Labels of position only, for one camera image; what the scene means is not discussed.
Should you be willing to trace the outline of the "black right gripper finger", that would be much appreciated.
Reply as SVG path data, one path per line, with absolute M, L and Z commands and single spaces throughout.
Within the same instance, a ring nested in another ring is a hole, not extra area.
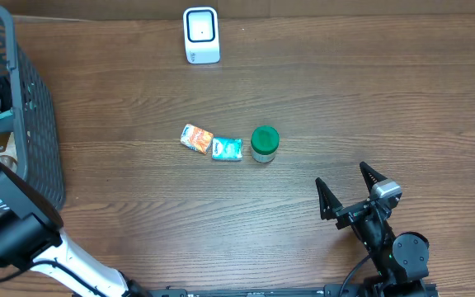
M 320 177 L 315 179 L 315 183 L 317 187 L 321 219 L 336 219 L 336 213 L 343 209 L 342 203 L 336 198 L 325 181 Z
M 368 163 L 361 162 L 360 163 L 360 171 L 364 178 L 364 182 L 368 188 L 368 191 L 371 192 L 372 188 L 375 184 L 386 180 L 387 178 L 374 170 Z

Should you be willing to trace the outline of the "green lid beige jar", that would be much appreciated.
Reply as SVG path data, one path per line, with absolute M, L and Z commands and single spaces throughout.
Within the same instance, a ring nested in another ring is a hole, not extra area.
M 268 163 L 275 158 L 279 145 L 280 135 L 274 127 L 259 126 L 251 136 L 251 156 L 259 163 Z

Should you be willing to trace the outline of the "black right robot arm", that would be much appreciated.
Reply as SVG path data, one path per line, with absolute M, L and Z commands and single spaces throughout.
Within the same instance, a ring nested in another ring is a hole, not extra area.
M 437 296 L 435 285 L 426 284 L 429 275 L 429 241 L 417 232 L 396 235 L 387 219 L 402 197 L 402 188 L 391 178 L 360 163 L 369 196 L 344 206 L 321 178 L 315 179 L 320 215 L 334 220 L 341 230 L 350 227 L 368 255 L 339 285 L 325 285 L 325 296 Z

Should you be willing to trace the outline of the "orange Kleenex tissue pack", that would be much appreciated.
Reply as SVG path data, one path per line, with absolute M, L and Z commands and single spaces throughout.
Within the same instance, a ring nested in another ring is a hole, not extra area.
M 214 135 L 211 132 L 192 124 L 186 124 L 181 133 L 180 141 L 191 150 L 207 154 L 213 138 Z

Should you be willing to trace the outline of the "teal Kleenex tissue pack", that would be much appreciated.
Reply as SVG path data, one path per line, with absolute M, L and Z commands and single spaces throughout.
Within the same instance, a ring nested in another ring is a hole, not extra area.
M 212 140 L 212 159 L 216 161 L 241 161 L 242 140 L 215 137 Z

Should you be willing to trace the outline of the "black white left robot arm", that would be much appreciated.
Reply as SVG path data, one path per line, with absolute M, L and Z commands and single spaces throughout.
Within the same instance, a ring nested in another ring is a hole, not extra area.
M 35 271 L 76 296 L 148 295 L 135 280 L 79 247 L 65 233 L 59 212 L 0 159 L 0 267 L 6 266 L 17 268 L 8 280 Z

